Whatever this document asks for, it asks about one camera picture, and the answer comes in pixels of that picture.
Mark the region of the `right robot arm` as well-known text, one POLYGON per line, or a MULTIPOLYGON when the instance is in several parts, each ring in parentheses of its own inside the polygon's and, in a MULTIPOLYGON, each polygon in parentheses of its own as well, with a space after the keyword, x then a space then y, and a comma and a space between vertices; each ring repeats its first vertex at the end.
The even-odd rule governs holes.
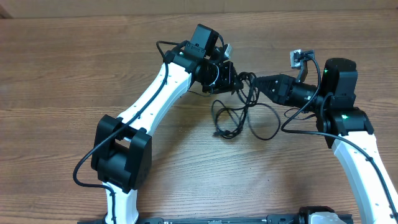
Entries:
POLYGON ((330 58, 317 69, 317 85, 288 75, 259 77, 256 88, 273 103, 311 112, 316 131, 339 160, 348 178, 363 223, 397 223, 397 191, 377 149, 367 114, 354 106, 356 63, 330 58))

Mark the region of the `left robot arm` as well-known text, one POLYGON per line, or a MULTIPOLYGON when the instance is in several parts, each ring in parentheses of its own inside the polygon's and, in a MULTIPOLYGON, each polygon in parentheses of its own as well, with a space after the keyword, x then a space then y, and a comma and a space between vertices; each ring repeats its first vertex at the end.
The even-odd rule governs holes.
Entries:
POLYGON ((152 137, 171 106, 195 82, 205 95, 234 92, 243 86, 230 62, 232 47, 217 46, 217 31, 198 24, 192 38, 161 52, 163 64, 139 99, 117 117, 104 115, 96 128, 91 168, 107 194, 100 223, 136 223, 137 191, 152 164, 152 137))

